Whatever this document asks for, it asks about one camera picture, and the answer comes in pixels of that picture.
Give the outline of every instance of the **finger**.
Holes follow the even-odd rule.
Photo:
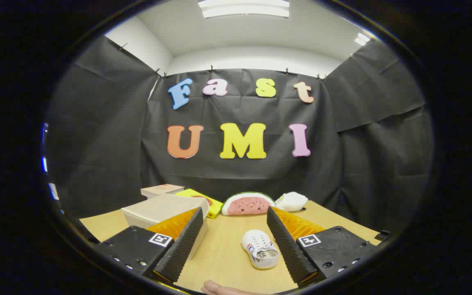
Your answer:
[[[212,280],[207,280],[204,282],[204,287],[211,292],[216,292],[216,289],[219,288],[220,285],[213,282]]]
[[[201,287],[200,289],[201,289],[202,292],[205,293],[206,295],[217,295],[216,293],[207,290],[205,287]]]
[[[222,286],[216,289],[216,295],[261,295],[261,294]]]

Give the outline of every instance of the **cardboard box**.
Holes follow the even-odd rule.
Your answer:
[[[141,228],[148,228],[154,224],[167,220],[185,211],[201,207],[203,211],[204,223],[187,260],[191,260],[200,243],[202,242],[207,223],[205,218],[209,212],[209,204],[204,198],[187,198],[176,195],[160,194],[148,200],[124,207],[121,210],[129,226],[135,225]]]
[[[208,196],[205,196],[204,194],[201,194],[199,192],[196,192],[193,189],[185,189],[182,192],[177,192],[175,193],[176,196],[182,196],[182,197],[203,197],[209,202],[209,213],[207,215],[208,218],[216,218],[218,214],[221,211],[221,206],[223,206],[223,203],[214,200],[212,198],[209,198]]]
[[[147,199],[154,198],[155,196],[159,196],[161,194],[171,194],[183,191],[182,186],[172,185],[172,184],[162,184],[152,187],[146,187],[141,189],[141,194],[146,196]]]

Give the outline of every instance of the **yellow box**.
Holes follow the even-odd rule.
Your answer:
[[[216,218],[218,214],[221,211],[221,206],[223,206],[223,203],[214,200],[212,198],[209,198],[208,196],[205,196],[204,194],[201,194],[199,192],[196,192],[193,189],[185,189],[184,191],[174,193],[176,196],[182,196],[182,197],[204,197],[208,204],[209,204],[209,213],[206,215],[208,218]]]

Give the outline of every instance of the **wooden table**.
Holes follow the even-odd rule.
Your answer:
[[[341,217],[313,201],[307,202],[305,208],[305,211],[293,213],[323,228],[343,226],[374,245],[380,243],[374,239],[378,232]],[[269,294],[298,287],[290,278],[281,255],[278,264],[272,269],[258,270],[252,267],[248,255],[240,245],[243,234],[250,229],[260,229],[273,239],[266,219],[266,214],[220,214],[214,220],[206,218],[208,230],[205,237],[193,259],[185,263],[176,285],[201,292],[203,283],[211,279],[223,286]],[[104,241],[129,226],[121,210],[83,218],[81,222],[99,241]]]

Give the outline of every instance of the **black fabric curtain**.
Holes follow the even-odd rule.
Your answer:
[[[189,103],[173,110],[168,89],[191,78]],[[228,81],[228,94],[204,95],[210,79]],[[256,80],[273,79],[276,95],[258,97]],[[293,85],[311,86],[306,104]],[[223,123],[244,134],[264,123],[265,159],[221,159]],[[309,157],[293,157],[288,126],[307,125]],[[202,125],[199,150],[189,159],[167,153],[167,127]],[[249,69],[198,71],[159,81],[148,101],[142,137],[142,185],[174,183],[219,201],[260,191],[272,198],[296,191],[375,230],[399,230],[411,219],[429,179],[434,142],[420,88],[391,50],[369,41],[324,80]]]
[[[343,177],[326,208],[375,230],[401,230],[431,176],[433,128],[403,62],[369,41],[324,80],[343,152]]]
[[[191,78],[189,102],[174,110],[167,91]],[[255,91],[260,78],[272,79],[274,97],[259,97]],[[225,79],[227,95],[204,95],[210,79]],[[294,84],[305,82],[315,98],[305,103]],[[334,129],[332,104],[322,80],[305,75],[269,70],[226,69],[171,75],[161,79],[147,104],[142,138],[142,185],[171,183],[193,188],[224,202],[238,192],[258,191],[278,198],[296,191],[322,203],[339,188],[342,174],[339,137]],[[264,159],[246,156],[222,159],[223,123],[235,123],[242,134],[252,123],[263,123]],[[307,125],[309,157],[294,157],[291,124]],[[167,152],[167,128],[182,125],[180,145],[189,147],[190,125],[202,125],[199,150],[189,159],[176,159]]]
[[[62,209],[78,219],[144,200],[139,143],[158,75],[101,37],[68,69],[54,94],[46,158]]]
[[[434,153],[420,88],[385,45],[369,41],[326,79],[269,70],[223,69],[159,78],[106,37],[71,66],[47,114],[49,178],[62,208],[78,218],[142,200],[139,189],[171,183],[221,202],[244,191],[276,199],[291,191],[375,230],[398,230],[422,200]],[[174,110],[169,88],[190,78],[189,102]],[[260,78],[277,93],[259,97]],[[210,79],[224,96],[205,95]],[[311,87],[313,103],[294,84]],[[150,99],[148,96],[154,88]],[[223,123],[245,134],[263,123],[264,159],[222,159]],[[291,124],[307,125],[308,157],[294,157]],[[167,152],[171,125],[202,125],[198,152]]]

